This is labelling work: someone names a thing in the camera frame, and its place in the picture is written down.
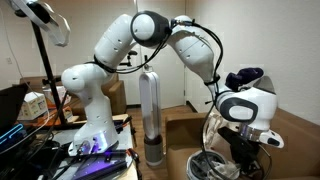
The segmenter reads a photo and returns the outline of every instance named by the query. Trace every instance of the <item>desk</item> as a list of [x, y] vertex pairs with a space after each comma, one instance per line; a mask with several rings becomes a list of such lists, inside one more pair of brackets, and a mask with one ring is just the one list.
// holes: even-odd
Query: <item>desk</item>
[[[113, 116], [114, 120], [117, 119], [125, 119], [128, 115], [118, 115], [118, 116]], [[59, 131], [55, 136], [54, 136], [54, 141], [59, 142], [60, 144], [66, 144], [71, 141], [73, 141], [73, 136], [74, 134], [78, 131], [78, 129], [73, 129], [73, 130], [64, 130], [64, 131]], [[123, 128], [123, 131], [119, 134], [119, 149], [128, 149], [132, 148], [132, 137], [131, 137], [131, 128], [130, 124], [126, 127]], [[132, 158], [127, 156], [126, 158], [127, 161], [127, 166], [128, 168], [119, 176], [117, 176], [117, 179], [130, 179], [130, 180], [137, 180], [137, 171], [135, 168], [135, 164], [132, 161]], [[67, 161], [63, 161], [60, 166], [67, 165]], [[61, 180], [70, 180], [72, 179], [73, 175], [76, 173], [78, 167], [81, 165], [80, 163], [72, 165], [59, 179]]]

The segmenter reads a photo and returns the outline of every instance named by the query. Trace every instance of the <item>box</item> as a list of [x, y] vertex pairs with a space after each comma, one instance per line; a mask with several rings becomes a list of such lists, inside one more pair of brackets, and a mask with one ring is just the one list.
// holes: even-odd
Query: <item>box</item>
[[[49, 121], [46, 124], [46, 126], [52, 126], [53, 125], [54, 118], [55, 118], [57, 112], [58, 111], [56, 109], [50, 110], [50, 112], [49, 112]], [[64, 118], [67, 120], [67, 122], [71, 122], [72, 121], [73, 114], [72, 114], [70, 106], [65, 106], [63, 108], [63, 114], [64, 114]], [[48, 115], [47, 114], [43, 114], [42, 116], [38, 117], [37, 124], [38, 125], [42, 125], [47, 120], [47, 118], [48, 118]], [[60, 124], [61, 124], [60, 118], [58, 117], [55, 125], [60, 125]]]
[[18, 120], [33, 120], [47, 111], [46, 98], [41, 93], [30, 92], [25, 95]]
[[[59, 95], [60, 102], [62, 102], [64, 94], [66, 93], [66, 88], [64, 86], [57, 86], [57, 92]], [[43, 89], [43, 94], [46, 97], [47, 106], [49, 109], [56, 109], [56, 105], [53, 99], [53, 95], [50, 88]], [[69, 103], [71, 96], [67, 95], [65, 105]]]

